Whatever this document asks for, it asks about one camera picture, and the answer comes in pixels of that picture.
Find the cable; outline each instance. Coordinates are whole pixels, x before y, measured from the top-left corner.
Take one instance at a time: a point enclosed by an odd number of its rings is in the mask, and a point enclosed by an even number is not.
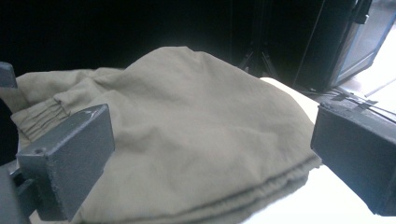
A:
[[[389,111],[389,110],[387,110],[387,109],[384,109],[384,108],[382,108],[382,107],[373,105],[373,104],[371,104],[371,103],[368,103],[368,101],[367,101],[366,99],[361,98],[361,97],[359,97],[358,95],[355,95],[355,94],[353,94],[353,93],[351,93],[351,92],[345,93],[345,92],[340,92],[340,91],[337,91],[337,90],[331,90],[331,91],[337,92],[338,94],[334,94],[334,93],[317,93],[317,92],[312,92],[312,91],[299,91],[299,92],[302,93],[302,94],[312,94],[312,95],[321,95],[321,96],[338,96],[338,95],[341,94],[341,95],[344,95],[344,96],[345,96],[345,99],[346,99],[346,100],[348,100],[349,102],[352,102],[352,103],[354,103],[354,104],[356,104],[356,105],[366,104],[366,105],[368,105],[368,106],[370,106],[370,107],[373,107],[373,108],[382,110],[382,111],[384,111],[384,112],[387,112],[387,113],[389,113],[389,114],[391,114],[391,115],[396,116],[396,113],[391,112],[391,111]],[[353,95],[353,96],[356,96],[359,100],[353,99],[352,97],[348,96],[348,95],[347,95],[348,93],[351,94],[351,95]],[[391,119],[391,118],[387,117],[386,115],[383,115],[383,114],[379,113],[378,111],[373,110],[373,109],[370,108],[370,107],[368,107],[367,109],[370,110],[371,112],[377,114],[378,116],[382,117],[383,119],[386,119],[386,120],[388,120],[388,121],[390,121],[390,122],[396,124],[396,121],[395,121],[394,119]]]

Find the wrinkled fabric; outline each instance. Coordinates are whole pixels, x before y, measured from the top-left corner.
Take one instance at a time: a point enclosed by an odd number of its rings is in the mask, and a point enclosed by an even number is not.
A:
[[[285,92],[203,52],[157,49],[126,69],[29,73],[0,90],[26,147],[108,104],[116,150],[73,222],[238,223],[320,165]]]

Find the gathered fabric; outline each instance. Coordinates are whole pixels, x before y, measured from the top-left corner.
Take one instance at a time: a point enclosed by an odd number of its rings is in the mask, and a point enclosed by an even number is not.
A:
[[[126,69],[17,82],[0,96],[21,147],[79,110],[109,106],[116,150],[74,223],[239,223],[320,165],[313,123],[289,95],[203,52],[161,48]]]

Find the gray plastic block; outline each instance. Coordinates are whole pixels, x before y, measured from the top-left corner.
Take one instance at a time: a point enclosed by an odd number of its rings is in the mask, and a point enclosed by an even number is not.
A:
[[[21,172],[36,182],[43,220],[71,220],[114,151],[107,105],[77,112],[17,154]]]

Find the white surface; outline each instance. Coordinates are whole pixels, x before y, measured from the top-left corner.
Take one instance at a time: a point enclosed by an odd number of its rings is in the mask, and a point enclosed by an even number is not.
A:
[[[314,117],[313,113],[317,113],[316,102],[271,78],[262,78],[262,80],[293,96],[311,120]],[[305,186],[290,196],[270,204],[244,222],[244,224],[259,223],[394,224],[396,217],[373,215],[367,205],[340,178],[327,166],[322,165],[310,172]]]

